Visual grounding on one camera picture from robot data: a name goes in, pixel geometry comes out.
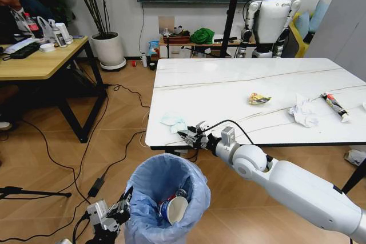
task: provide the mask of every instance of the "keyboard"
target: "keyboard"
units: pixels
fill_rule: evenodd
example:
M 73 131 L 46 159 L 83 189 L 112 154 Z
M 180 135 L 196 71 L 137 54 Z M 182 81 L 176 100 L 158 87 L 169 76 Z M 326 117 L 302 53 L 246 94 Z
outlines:
M 33 42 L 21 48 L 20 50 L 17 50 L 16 52 L 10 54 L 9 56 L 4 57 L 3 60 L 6 61 L 10 59 L 23 59 L 30 56 L 35 51 L 38 51 L 38 49 L 39 49 L 39 43 Z

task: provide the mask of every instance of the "white table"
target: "white table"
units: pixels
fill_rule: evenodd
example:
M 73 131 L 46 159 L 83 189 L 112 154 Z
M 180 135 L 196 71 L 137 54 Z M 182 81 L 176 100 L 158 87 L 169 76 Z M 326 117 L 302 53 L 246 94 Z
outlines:
M 349 111 L 350 122 L 341 123 L 340 116 L 319 98 L 325 91 Z M 272 99 L 249 105 L 253 92 Z M 314 99 L 318 126 L 304 127 L 288 114 L 296 93 Z M 326 58 L 160 59 L 146 144 L 152 149 L 186 146 L 160 123 L 166 112 L 174 111 L 188 126 L 232 119 L 259 146 L 360 145 L 366 143 L 365 101 L 366 83 Z M 219 137 L 227 125 L 218 126 L 213 134 Z M 239 143 L 250 143 L 234 128 Z

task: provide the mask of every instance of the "garbage bag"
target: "garbage bag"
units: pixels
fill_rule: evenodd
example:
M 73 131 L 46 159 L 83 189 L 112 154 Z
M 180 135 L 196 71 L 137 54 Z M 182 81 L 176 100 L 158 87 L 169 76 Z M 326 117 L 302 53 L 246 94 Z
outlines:
M 127 183 L 133 186 L 131 219 L 125 223 L 126 244 L 183 244 L 187 233 L 210 205 L 207 179 L 194 163 L 172 154 L 160 154 L 139 165 Z M 183 219 L 171 225 L 159 215 L 158 203 L 177 189 L 189 202 Z

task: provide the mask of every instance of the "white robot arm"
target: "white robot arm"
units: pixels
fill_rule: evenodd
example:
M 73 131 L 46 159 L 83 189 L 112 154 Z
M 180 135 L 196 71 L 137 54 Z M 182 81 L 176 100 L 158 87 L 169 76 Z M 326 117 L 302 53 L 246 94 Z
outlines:
M 335 185 L 291 162 L 276 160 L 255 145 L 239 145 L 232 127 L 226 127 L 221 138 L 206 135 L 207 129 L 201 122 L 196 130 L 190 127 L 178 133 L 189 145 L 211 150 L 240 176 L 258 183 L 272 198 L 315 226 L 366 244 L 366 211 Z

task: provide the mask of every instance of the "crumpled paper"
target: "crumpled paper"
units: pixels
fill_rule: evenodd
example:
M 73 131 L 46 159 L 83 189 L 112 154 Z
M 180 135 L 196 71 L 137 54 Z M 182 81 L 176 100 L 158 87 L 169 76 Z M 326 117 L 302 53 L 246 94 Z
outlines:
M 344 155 L 344 159 L 356 166 L 360 166 L 366 159 L 366 153 L 364 151 L 352 149 Z
M 296 94 L 296 105 L 288 110 L 295 121 L 305 127 L 314 127 L 319 124 L 315 108 L 309 98 Z
M 170 126 L 170 132 L 172 134 L 188 129 L 184 118 L 175 112 L 165 113 L 161 118 L 160 123 Z

